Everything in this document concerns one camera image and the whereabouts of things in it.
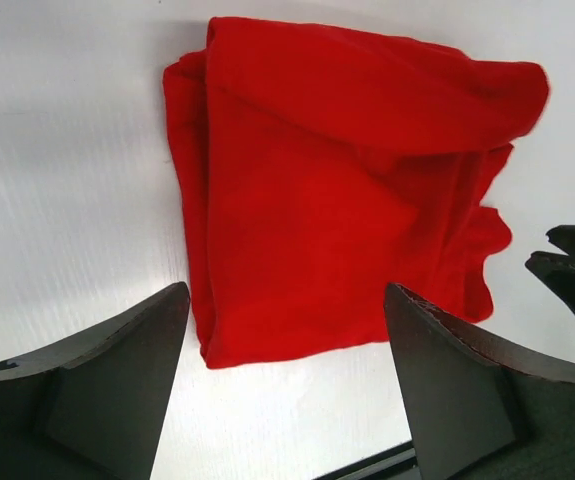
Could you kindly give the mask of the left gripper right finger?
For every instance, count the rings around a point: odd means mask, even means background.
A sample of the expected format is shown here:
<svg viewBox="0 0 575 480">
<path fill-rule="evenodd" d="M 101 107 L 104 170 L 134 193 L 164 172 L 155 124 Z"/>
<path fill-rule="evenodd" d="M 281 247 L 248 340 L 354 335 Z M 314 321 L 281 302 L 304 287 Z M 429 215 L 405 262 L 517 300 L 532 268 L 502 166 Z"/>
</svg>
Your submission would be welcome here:
<svg viewBox="0 0 575 480">
<path fill-rule="evenodd" d="M 384 310 L 424 479 L 575 479 L 575 363 L 390 284 Z"/>
</svg>

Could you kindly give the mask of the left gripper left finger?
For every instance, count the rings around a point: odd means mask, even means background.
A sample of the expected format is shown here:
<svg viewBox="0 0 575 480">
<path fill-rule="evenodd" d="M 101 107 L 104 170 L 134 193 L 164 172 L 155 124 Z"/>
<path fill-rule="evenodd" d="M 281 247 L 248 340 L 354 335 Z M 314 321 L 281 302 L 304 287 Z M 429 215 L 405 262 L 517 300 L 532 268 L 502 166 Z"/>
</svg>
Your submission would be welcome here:
<svg viewBox="0 0 575 480">
<path fill-rule="evenodd" d="M 148 479 L 190 309 L 169 285 L 0 361 L 0 479 Z"/>
</svg>

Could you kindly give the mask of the red t shirt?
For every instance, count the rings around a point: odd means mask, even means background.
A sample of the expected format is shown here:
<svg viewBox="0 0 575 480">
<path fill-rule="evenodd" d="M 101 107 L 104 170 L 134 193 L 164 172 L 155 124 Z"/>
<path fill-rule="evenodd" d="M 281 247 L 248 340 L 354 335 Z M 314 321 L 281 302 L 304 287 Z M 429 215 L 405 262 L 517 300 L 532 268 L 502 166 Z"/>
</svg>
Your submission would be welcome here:
<svg viewBox="0 0 575 480">
<path fill-rule="evenodd" d="M 549 96 L 532 62 L 215 17 L 162 79 L 211 369 L 384 342 L 400 283 L 471 323 L 512 234 L 484 197 Z"/>
</svg>

